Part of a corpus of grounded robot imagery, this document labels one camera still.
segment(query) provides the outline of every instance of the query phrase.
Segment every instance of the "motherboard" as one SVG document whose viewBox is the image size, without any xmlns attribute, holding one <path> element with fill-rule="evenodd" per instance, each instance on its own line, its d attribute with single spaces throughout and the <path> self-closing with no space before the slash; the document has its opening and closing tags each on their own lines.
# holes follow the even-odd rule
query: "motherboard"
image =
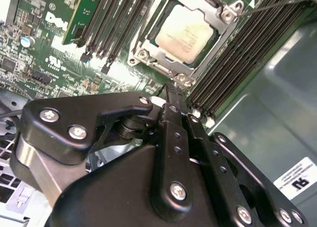
<svg viewBox="0 0 317 227">
<path fill-rule="evenodd" d="M 239 14 L 279 1 L 0 0 L 9 3 L 0 14 L 1 85 L 34 99 L 151 96 L 172 80 L 193 108 L 214 116 L 304 9 Z"/>
</svg>

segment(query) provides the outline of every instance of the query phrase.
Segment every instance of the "capacitor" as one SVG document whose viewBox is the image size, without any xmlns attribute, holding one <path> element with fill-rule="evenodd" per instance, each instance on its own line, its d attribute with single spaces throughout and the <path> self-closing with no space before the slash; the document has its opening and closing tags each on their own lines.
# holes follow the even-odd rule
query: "capacitor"
<svg viewBox="0 0 317 227">
<path fill-rule="evenodd" d="M 21 37 L 21 45 L 25 48 L 34 46 L 35 39 L 32 36 Z"/>
</svg>

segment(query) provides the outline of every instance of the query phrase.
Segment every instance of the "wire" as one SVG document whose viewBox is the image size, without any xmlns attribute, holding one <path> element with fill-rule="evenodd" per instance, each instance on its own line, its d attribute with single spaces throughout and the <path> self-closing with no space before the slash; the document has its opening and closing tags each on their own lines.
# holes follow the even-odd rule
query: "wire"
<svg viewBox="0 0 317 227">
<path fill-rule="evenodd" d="M 25 96 L 28 100 L 34 100 L 26 91 L 23 90 L 23 88 L 21 88 L 19 85 L 16 85 L 15 83 L 9 81 L 9 80 L 6 80 L 4 78 L 0 78 L 0 81 L 8 84 L 8 85 L 11 85 L 12 87 L 14 87 L 15 89 L 19 90 L 23 96 Z"/>
<path fill-rule="evenodd" d="M 278 7 L 278 6 L 284 6 L 284 5 L 289 5 L 289 4 L 296 4 L 296 3 L 301 3 L 301 2 L 305 2 L 305 1 L 309 1 L 309 0 L 283 0 L 283 1 L 271 4 L 271 5 L 268 5 L 268 6 L 264 6 L 264 7 L 261 7 L 261 8 L 256 8 L 256 9 L 253 9 L 251 11 L 248 11 L 248 12 L 245 12 L 245 13 L 241 13 L 241 14 L 239 14 L 237 16 L 238 17 L 246 17 L 246 16 L 249 16 L 251 14 L 254 14 L 254 13 L 257 13 L 257 12 L 261 12 L 261 11 L 264 11 L 264 10 L 267 10 L 267 9 L 270 9 L 270 8 L 274 8 L 274 7 Z"/>
<path fill-rule="evenodd" d="M 0 114 L 0 119 L 6 118 L 6 117 L 15 117 L 22 114 L 22 110 L 15 110 L 11 112 L 5 112 Z"/>
</svg>

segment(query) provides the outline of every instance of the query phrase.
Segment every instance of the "sticker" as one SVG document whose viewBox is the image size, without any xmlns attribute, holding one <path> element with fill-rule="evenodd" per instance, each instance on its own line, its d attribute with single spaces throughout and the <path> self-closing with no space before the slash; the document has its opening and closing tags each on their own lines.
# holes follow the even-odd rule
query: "sticker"
<svg viewBox="0 0 317 227">
<path fill-rule="evenodd" d="M 317 166 L 309 157 L 305 157 L 278 178 L 274 185 L 292 200 L 315 182 L 317 182 Z"/>
</svg>

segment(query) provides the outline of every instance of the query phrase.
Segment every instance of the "screw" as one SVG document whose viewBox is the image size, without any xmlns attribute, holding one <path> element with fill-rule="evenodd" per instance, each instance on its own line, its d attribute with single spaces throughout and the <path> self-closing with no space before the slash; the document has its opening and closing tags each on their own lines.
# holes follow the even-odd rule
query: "screw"
<svg viewBox="0 0 317 227">
<path fill-rule="evenodd" d="M 145 97 L 140 97 L 141 103 L 149 104 L 149 101 Z"/>
<path fill-rule="evenodd" d="M 192 121 L 193 121 L 193 122 L 196 122 L 196 123 L 199 122 L 198 119 L 197 119 L 196 117 L 194 117 L 194 116 L 192 116 Z"/>
<path fill-rule="evenodd" d="M 46 109 L 40 112 L 40 118 L 45 122 L 56 122 L 59 119 L 59 115 L 53 110 Z"/>
<path fill-rule="evenodd" d="M 141 50 L 138 54 L 141 60 L 146 60 L 148 58 L 148 52 L 146 50 Z"/>
<path fill-rule="evenodd" d="M 170 110 L 172 110 L 173 112 L 178 112 L 177 107 L 175 107 L 174 105 L 169 107 Z"/>
<path fill-rule="evenodd" d="M 230 22 L 233 18 L 233 15 L 229 11 L 224 11 L 221 15 L 221 18 L 225 22 Z"/>
<path fill-rule="evenodd" d="M 218 138 L 221 142 L 225 143 L 226 139 L 222 135 L 218 135 Z"/>
<path fill-rule="evenodd" d="M 177 200 L 182 201 L 186 198 L 185 188 L 181 184 L 173 182 L 170 186 L 170 192 Z"/>
<path fill-rule="evenodd" d="M 285 220 L 287 223 L 292 223 L 291 217 L 285 210 L 280 209 L 279 213 L 281 214 L 281 217 L 283 218 L 283 220 Z"/>
<path fill-rule="evenodd" d="M 78 125 L 69 128 L 68 133 L 74 139 L 84 139 L 87 137 L 85 128 Z"/>
<path fill-rule="evenodd" d="M 292 211 L 292 215 L 294 216 L 294 218 L 295 218 L 299 223 L 301 223 L 301 224 L 304 223 L 303 219 L 301 218 L 301 216 L 300 216 L 297 212 Z"/>
<path fill-rule="evenodd" d="M 252 218 L 246 208 L 244 208 L 243 206 L 238 206 L 237 212 L 239 217 L 242 219 L 244 223 L 248 225 L 252 223 Z"/>
</svg>

